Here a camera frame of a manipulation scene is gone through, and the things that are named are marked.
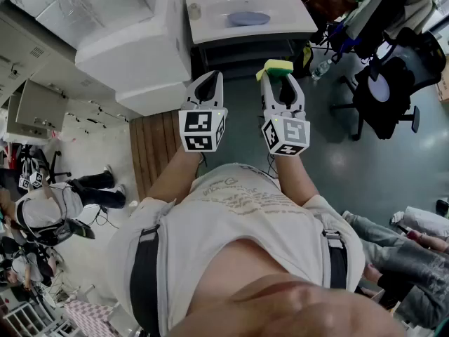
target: blue dish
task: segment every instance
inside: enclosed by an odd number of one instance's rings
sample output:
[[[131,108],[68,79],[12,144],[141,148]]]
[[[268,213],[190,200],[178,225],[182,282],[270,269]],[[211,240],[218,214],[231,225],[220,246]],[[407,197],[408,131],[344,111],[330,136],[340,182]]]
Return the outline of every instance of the blue dish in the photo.
[[[233,13],[228,15],[227,18],[234,25],[238,26],[263,25],[269,22],[270,19],[267,14],[252,12]]]

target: sponge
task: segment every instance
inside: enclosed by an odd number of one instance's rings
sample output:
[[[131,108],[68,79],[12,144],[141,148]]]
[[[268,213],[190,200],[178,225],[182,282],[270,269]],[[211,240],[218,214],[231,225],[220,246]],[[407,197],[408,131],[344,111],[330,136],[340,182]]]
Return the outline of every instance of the sponge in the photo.
[[[264,68],[255,75],[255,78],[258,81],[261,80],[264,71],[266,71],[269,76],[275,78],[284,77],[293,72],[293,62],[273,59],[268,60],[265,63]]]

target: pink checkered fabric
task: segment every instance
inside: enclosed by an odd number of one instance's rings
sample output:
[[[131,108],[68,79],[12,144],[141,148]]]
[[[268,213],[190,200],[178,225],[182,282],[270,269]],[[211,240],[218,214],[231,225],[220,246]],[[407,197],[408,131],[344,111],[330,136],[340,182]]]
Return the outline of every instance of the pink checkered fabric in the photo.
[[[118,337],[107,317],[113,308],[74,300],[65,305],[67,314],[87,337]]]

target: wooden plank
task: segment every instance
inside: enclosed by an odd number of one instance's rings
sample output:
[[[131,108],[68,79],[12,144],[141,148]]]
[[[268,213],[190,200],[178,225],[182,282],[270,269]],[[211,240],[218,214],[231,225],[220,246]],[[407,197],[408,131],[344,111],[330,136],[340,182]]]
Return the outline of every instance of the wooden plank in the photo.
[[[175,134],[176,149],[178,149],[179,146],[182,145],[182,141],[180,136],[180,116],[177,113],[177,110],[171,112],[171,117],[173,120],[173,132]]]
[[[131,140],[131,156],[133,157],[135,183],[138,186],[139,200],[142,201],[145,198],[145,188],[143,187],[142,169],[140,168],[138,135],[135,128],[135,120],[136,119],[131,120],[131,123],[129,124],[129,134]]]
[[[162,171],[168,165],[168,154],[166,147],[166,137],[165,133],[163,132],[162,114],[156,114],[152,116],[151,128],[157,176],[160,176]]]
[[[171,112],[164,112],[162,114],[163,132],[166,136],[167,154],[170,161],[176,153],[175,133],[173,131],[173,120]]]
[[[145,190],[145,196],[152,186],[152,181],[149,178],[147,149],[145,148],[145,135],[143,133],[143,118],[140,117],[135,121],[135,130],[138,137],[140,170],[142,171],[142,184]]]
[[[154,158],[154,146],[151,128],[151,117],[143,118],[143,133],[145,135],[145,148],[147,149],[147,163],[149,170],[149,179],[152,185],[157,180],[156,159]]]

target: sink basin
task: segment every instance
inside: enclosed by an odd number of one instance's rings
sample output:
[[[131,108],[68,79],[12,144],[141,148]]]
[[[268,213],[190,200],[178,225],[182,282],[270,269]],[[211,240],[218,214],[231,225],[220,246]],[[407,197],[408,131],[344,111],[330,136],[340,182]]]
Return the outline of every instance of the sink basin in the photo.
[[[313,33],[316,25],[301,0],[186,0],[195,44],[261,34]],[[196,4],[192,13],[192,4]],[[250,11],[264,13],[264,25],[236,26],[228,15]]]

